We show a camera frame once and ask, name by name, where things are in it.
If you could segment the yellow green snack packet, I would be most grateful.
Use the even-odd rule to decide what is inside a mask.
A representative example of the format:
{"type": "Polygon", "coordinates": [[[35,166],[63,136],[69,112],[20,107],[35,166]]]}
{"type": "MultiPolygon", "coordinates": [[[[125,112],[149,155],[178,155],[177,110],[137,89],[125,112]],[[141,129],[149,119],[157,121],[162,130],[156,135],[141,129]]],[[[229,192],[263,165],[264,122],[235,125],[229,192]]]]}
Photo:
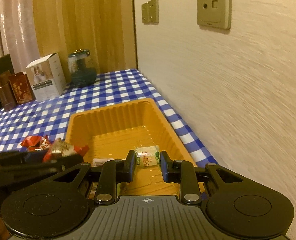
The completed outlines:
{"type": "Polygon", "coordinates": [[[144,146],[135,149],[136,165],[141,168],[157,166],[160,163],[159,146],[144,146]]]}

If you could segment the red candy wrapper large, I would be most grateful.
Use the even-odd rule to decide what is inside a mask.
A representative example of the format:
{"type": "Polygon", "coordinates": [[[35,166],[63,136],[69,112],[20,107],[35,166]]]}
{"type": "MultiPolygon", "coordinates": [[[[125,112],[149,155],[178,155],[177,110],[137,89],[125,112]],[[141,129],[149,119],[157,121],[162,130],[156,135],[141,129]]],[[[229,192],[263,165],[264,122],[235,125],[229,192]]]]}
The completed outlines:
{"type": "Polygon", "coordinates": [[[51,141],[48,136],[30,135],[26,137],[20,144],[22,147],[27,148],[29,152],[44,151],[50,148],[51,141]]]}

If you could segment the red snack packet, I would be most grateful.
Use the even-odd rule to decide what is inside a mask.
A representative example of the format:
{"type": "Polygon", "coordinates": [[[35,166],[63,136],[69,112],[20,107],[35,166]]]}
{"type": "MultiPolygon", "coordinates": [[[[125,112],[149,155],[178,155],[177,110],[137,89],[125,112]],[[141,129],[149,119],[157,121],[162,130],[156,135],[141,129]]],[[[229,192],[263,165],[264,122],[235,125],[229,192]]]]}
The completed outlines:
{"type": "Polygon", "coordinates": [[[81,155],[83,157],[88,151],[88,146],[74,146],[59,138],[55,140],[55,142],[50,146],[44,158],[42,159],[42,162],[50,162],[51,160],[57,160],[75,154],[81,155]]]}

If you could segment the grey printed snack packet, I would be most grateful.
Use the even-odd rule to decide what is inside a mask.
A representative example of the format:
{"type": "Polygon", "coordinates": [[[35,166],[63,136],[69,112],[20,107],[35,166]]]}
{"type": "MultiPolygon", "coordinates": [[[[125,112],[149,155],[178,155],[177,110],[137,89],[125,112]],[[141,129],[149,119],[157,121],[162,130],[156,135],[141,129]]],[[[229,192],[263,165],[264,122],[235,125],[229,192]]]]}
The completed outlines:
{"type": "Polygon", "coordinates": [[[94,158],[92,160],[92,167],[103,166],[105,162],[113,160],[113,158],[94,158]]]}

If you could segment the orange plastic tray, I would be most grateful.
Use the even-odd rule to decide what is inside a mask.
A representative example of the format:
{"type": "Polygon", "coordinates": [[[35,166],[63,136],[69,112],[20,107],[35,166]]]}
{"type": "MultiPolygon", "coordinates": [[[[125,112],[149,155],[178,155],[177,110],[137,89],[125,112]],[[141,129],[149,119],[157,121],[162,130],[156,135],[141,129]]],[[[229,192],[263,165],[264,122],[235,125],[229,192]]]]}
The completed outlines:
{"type": "MultiPolygon", "coordinates": [[[[187,160],[196,166],[183,142],[152,99],[140,99],[71,115],[65,141],[88,146],[83,157],[125,159],[129,150],[158,146],[172,160],[187,160]]],[[[179,184],[165,183],[160,166],[136,166],[134,179],[117,186],[117,196],[179,196],[179,184]]]]}

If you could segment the blue white checkered tablecloth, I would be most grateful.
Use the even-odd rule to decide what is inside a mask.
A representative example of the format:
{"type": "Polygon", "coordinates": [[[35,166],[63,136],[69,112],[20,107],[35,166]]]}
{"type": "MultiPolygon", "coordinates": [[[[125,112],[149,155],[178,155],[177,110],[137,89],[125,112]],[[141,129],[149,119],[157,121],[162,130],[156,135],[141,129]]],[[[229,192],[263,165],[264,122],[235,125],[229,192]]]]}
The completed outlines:
{"type": "Polygon", "coordinates": [[[155,101],[197,166],[216,162],[183,118],[135,69],[100,74],[94,85],[67,88],[62,96],[54,99],[25,103],[10,111],[1,109],[0,152],[20,150],[21,142],[28,135],[64,138],[71,114],[143,98],[155,101]]]}

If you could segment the red chinese gift box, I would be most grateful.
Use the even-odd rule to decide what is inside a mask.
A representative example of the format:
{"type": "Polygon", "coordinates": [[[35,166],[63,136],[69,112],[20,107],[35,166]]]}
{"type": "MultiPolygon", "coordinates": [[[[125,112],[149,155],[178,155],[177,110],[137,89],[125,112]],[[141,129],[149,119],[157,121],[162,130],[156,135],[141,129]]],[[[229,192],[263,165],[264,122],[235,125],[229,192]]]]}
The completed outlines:
{"type": "Polygon", "coordinates": [[[35,100],[28,77],[23,72],[9,76],[9,82],[18,105],[35,100]]]}

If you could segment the green glass jar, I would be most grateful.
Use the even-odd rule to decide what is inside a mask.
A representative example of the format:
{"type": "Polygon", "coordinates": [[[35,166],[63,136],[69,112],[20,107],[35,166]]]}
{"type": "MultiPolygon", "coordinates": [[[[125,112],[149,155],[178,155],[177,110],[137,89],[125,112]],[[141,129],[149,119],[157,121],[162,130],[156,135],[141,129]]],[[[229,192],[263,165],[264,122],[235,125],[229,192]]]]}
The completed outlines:
{"type": "Polygon", "coordinates": [[[96,67],[89,49],[78,49],[68,55],[71,84],[82,88],[96,81],[96,67]]]}

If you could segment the brown metal thermos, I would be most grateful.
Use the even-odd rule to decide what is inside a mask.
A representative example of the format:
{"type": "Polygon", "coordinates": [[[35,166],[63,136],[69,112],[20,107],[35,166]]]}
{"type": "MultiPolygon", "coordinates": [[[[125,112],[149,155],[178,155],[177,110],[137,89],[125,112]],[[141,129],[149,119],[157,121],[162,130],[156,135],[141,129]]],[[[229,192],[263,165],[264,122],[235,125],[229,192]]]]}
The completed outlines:
{"type": "Polygon", "coordinates": [[[17,105],[9,81],[10,76],[9,70],[0,74],[0,102],[5,111],[9,111],[17,105]]]}

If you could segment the white product box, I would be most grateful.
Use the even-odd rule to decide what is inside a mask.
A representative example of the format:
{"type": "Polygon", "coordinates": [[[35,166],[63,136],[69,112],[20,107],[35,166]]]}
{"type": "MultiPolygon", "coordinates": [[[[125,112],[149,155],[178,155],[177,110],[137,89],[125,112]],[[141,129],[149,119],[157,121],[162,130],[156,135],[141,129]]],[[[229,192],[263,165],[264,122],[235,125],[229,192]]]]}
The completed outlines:
{"type": "Polygon", "coordinates": [[[61,96],[67,84],[58,53],[32,61],[26,74],[38,102],[61,96]]]}

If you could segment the wooden door panel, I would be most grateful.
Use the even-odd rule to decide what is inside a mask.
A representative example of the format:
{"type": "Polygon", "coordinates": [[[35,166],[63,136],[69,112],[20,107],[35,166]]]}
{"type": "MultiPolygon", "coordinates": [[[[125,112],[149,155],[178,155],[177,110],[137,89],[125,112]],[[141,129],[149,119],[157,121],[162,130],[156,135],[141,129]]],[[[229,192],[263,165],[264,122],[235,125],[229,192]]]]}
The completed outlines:
{"type": "Polygon", "coordinates": [[[39,53],[58,53],[67,82],[68,55],[89,49],[98,73],[136,69],[133,0],[33,0],[39,53]]]}

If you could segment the beige curtain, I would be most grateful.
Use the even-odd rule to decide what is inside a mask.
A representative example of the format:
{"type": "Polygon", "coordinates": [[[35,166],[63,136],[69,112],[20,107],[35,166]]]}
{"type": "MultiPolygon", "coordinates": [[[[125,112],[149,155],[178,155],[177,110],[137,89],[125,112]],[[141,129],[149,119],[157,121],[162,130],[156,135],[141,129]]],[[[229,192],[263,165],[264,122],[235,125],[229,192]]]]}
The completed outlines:
{"type": "Polygon", "coordinates": [[[40,58],[33,0],[0,0],[0,58],[7,54],[16,73],[40,58]]]}

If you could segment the double wall switch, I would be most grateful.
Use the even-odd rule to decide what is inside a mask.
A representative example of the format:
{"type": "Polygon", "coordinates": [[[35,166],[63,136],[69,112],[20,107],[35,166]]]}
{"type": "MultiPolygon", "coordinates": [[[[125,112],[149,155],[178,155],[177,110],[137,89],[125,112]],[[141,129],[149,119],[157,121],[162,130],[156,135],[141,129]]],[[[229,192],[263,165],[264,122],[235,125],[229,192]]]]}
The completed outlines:
{"type": "Polygon", "coordinates": [[[150,0],[141,5],[141,19],[143,24],[159,23],[159,0],[150,0]]]}

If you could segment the wall socket plate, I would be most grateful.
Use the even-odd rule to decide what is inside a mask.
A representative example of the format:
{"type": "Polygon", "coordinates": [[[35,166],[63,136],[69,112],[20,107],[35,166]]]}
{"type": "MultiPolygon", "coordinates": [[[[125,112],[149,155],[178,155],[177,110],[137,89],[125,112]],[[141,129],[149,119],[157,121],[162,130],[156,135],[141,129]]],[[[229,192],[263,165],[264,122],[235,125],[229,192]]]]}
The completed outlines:
{"type": "Polygon", "coordinates": [[[197,24],[229,30],[232,0],[197,0],[197,24]]]}

